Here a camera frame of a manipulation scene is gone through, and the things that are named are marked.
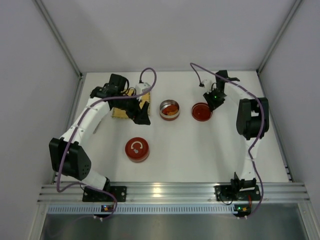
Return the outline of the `steel bowl red base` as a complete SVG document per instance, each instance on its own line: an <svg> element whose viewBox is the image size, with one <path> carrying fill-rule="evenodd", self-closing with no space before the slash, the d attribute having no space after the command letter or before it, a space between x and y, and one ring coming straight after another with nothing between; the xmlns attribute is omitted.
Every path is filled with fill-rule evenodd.
<svg viewBox="0 0 320 240"><path fill-rule="evenodd" d="M174 115L163 114L162 110L166 107L169 107L169 108L176 107L176 108L178 108L178 112ZM173 99L166 99L163 102L161 102L161 104L159 105L159 115L162 119L164 119L166 121L174 121L180 115L180 105L178 104L177 101L175 101Z"/></svg>
<svg viewBox="0 0 320 240"><path fill-rule="evenodd" d="M141 163L148 158L148 156L150 154L150 149L149 148L139 148L139 147L126 148L125 154L130 161L132 161L134 163Z"/></svg>

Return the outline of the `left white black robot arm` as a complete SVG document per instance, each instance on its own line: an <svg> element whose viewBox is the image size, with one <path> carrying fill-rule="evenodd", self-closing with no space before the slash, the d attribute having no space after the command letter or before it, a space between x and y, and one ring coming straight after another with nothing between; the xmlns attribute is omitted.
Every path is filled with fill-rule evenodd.
<svg viewBox="0 0 320 240"><path fill-rule="evenodd" d="M148 94L153 84L140 80L134 87L133 95L128 95L129 80L118 74L111 74L103 86L95 87L79 117L60 137L49 142L52 169L57 173L56 189L60 187L61 177L74 178L75 184L84 185L97 192L109 192L110 180L92 168L92 162L84 146L108 113L114 109L125 111L129 119L137 125L150 125L149 103L141 103L142 96Z"/></svg>

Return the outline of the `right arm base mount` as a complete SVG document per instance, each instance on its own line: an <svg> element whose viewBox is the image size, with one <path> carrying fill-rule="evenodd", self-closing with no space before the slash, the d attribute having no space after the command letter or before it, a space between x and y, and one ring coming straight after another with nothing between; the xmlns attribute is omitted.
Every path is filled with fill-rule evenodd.
<svg viewBox="0 0 320 240"><path fill-rule="evenodd" d="M233 189L231 185L216 185L214 187L214 194L218 202L229 204L234 201L259 201L261 199L261 192L256 185L249 188L241 188L240 190Z"/></svg>

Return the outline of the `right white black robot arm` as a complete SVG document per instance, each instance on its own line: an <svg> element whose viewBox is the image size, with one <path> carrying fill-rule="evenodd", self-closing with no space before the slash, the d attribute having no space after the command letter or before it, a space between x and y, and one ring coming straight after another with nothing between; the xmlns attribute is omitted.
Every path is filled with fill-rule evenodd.
<svg viewBox="0 0 320 240"><path fill-rule="evenodd" d="M241 174L234 173L230 180L231 194L235 197L238 192L254 190L257 181L261 181L255 159L261 140L270 127L269 101L265 97L256 97L245 89L237 77L228 75L227 70L220 70L213 75L215 82L199 81L199 86L205 89L203 97L209 110L211 112L217 110L227 97L237 104L235 128L245 142L246 153L243 157Z"/></svg>

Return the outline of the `steel tongs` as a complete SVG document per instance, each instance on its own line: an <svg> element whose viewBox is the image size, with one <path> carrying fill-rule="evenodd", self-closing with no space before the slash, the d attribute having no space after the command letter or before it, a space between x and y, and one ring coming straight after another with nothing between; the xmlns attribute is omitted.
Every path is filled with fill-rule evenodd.
<svg viewBox="0 0 320 240"><path fill-rule="evenodd" d="M104 120L104 117L99 121L99 123L98 123L97 126L95 127L95 129L94 129L94 131L93 131L93 133L92 133L93 135L95 135L95 134L97 133L97 131L98 131L101 123L103 122L103 120Z"/></svg>

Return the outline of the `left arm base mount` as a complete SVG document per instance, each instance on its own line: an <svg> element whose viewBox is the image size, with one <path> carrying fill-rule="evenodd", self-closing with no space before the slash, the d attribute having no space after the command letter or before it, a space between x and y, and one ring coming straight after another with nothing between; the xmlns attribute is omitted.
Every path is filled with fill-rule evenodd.
<svg viewBox="0 0 320 240"><path fill-rule="evenodd" d="M109 194L102 193L100 191L93 190L87 186L82 188L83 195L82 201L85 203L102 203L102 202L113 202L114 199L110 196L112 195L118 202L123 203L126 201L127 197L127 187L126 186L111 186L109 189Z"/></svg>

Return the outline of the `long red sausage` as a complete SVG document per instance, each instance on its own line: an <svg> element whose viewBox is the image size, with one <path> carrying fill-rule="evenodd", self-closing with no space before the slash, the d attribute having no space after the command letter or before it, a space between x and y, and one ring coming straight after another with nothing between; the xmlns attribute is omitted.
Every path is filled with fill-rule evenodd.
<svg viewBox="0 0 320 240"><path fill-rule="evenodd" d="M170 111L170 107L168 106L168 107L164 108L161 112L163 114L167 115L169 111Z"/></svg>

